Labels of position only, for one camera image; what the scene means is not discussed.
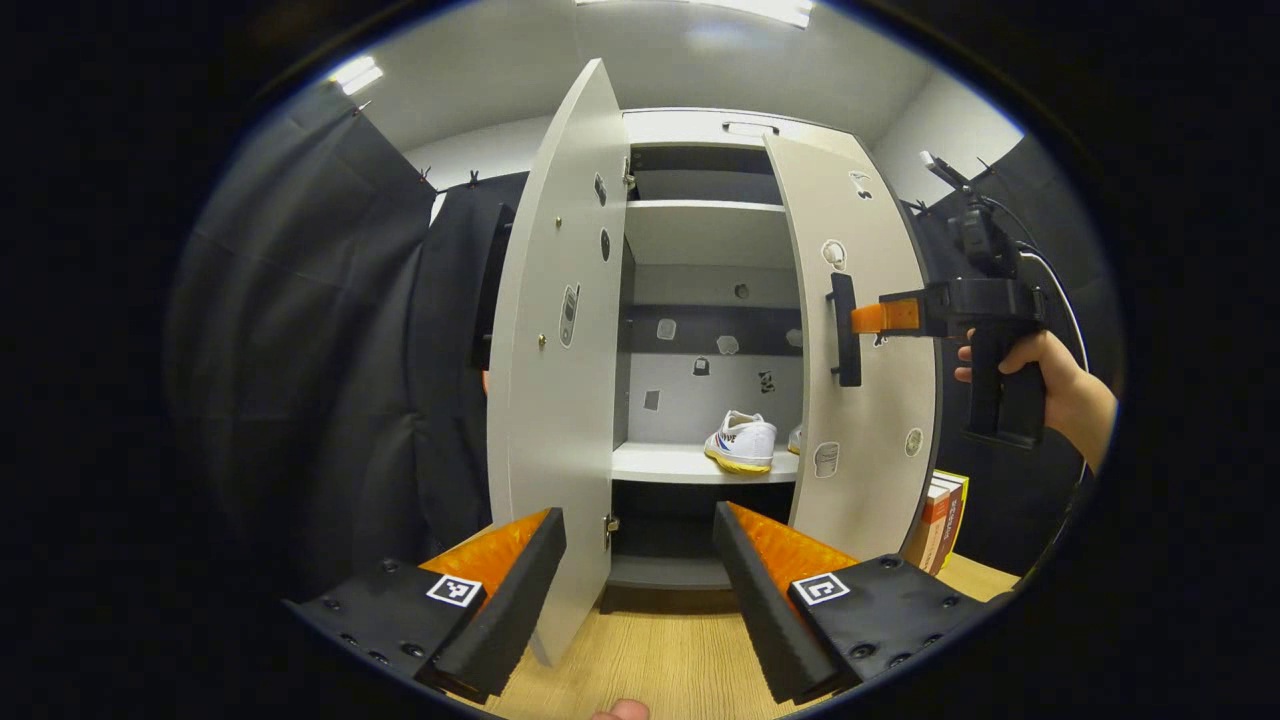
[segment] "cabinet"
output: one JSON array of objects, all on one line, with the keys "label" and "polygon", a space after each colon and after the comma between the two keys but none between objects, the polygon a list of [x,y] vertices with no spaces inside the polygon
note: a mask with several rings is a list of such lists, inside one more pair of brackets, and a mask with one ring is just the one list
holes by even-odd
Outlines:
[{"label": "cabinet", "polygon": [[[698,544],[716,500],[855,557],[901,550],[932,471],[938,346],[860,337],[861,384],[841,387],[827,300],[833,272],[864,304],[923,287],[901,213],[847,133],[623,113],[603,63],[588,63],[512,223],[489,365],[494,523],[564,509],[540,660],[559,659],[605,582],[718,587],[709,514]],[[771,474],[726,474],[701,455],[730,409],[778,427]],[[801,420],[796,456],[785,443]]]}]

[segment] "cabinet handle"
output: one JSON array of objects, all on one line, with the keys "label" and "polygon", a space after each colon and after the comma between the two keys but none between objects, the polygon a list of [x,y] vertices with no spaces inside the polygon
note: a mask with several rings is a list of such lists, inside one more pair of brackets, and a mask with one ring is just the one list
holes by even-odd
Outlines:
[{"label": "cabinet handle", "polygon": [[854,278],[844,273],[831,273],[831,292],[827,300],[836,302],[836,345],[840,348],[840,364],[831,369],[840,378],[840,387],[861,387],[863,348],[854,332],[852,313],[858,307],[854,300]]},{"label": "cabinet handle", "polygon": [[[733,133],[733,135],[749,135],[749,136],[753,136],[753,135],[760,133],[760,131],[763,131],[763,129],[772,129],[773,135],[782,135],[782,131],[778,129],[777,126],[769,126],[769,124],[764,124],[764,123],[731,123],[731,122],[726,120],[726,122],[721,123],[721,127],[724,128],[724,132]],[[756,131],[745,131],[744,132],[745,128],[759,128],[759,129],[756,129]]]}]

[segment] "white wall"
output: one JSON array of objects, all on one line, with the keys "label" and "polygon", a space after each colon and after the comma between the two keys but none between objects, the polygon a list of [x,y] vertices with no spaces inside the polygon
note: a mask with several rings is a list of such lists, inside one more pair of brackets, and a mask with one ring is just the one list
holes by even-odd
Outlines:
[{"label": "white wall", "polygon": [[982,172],[1018,145],[1023,131],[950,74],[936,70],[872,149],[877,167],[906,201],[932,205],[951,187],[924,169],[920,151],[942,158],[965,177]]},{"label": "white wall", "polygon": [[[415,147],[404,158],[419,170],[430,167],[426,179],[436,190],[470,181],[471,170],[480,170],[481,178],[527,173],[550,124],[552,117],[544,115],[480,128]],[[442,192],[431,209],[433,220],[443,201]]]}]

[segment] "shoe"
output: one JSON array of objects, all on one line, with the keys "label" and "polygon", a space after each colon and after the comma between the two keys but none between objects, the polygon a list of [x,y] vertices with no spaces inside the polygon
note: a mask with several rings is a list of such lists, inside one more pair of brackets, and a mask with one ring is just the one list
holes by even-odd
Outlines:
[{"label": "shoe", "polygon": [[707,438],[703,452],[730,473],[760,475],[773,469],[773,443],[778,429],[759,414],[730,410],[721,429]]},{"label": "shoe", "polygon": [[795,452],[796,455],[800,455],[801,437],[804,437],[804,423],[796,425],[796,429],[791,430],[791,434],[787,436],[787,450]]}]

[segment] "human hand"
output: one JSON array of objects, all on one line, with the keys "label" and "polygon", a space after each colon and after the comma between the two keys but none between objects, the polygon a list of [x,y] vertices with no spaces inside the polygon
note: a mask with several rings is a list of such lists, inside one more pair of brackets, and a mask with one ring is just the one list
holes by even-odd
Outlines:
[{"label": "human hand", "polygon": [[594,712],[591,720],[649,720],[649,707],[636,700],[620,700],[608,712]]},{"label": "human hand", "polygon": [[[965,337],[972,338],[973,329]],[[961,347],[957,356],[963,363],[973,363],[973,347]],[[1038,363],[1044,378],[1044,425],[1062,433],[1097,473],[1111,442],[1115,396],[1102,380],[1085,373],[1062,341],[1048,331],[1014,343],[998,369],[1010,375],[1028,363]],[[955,377],[964,383],[972,382],[973,369],[956,368]]]}]

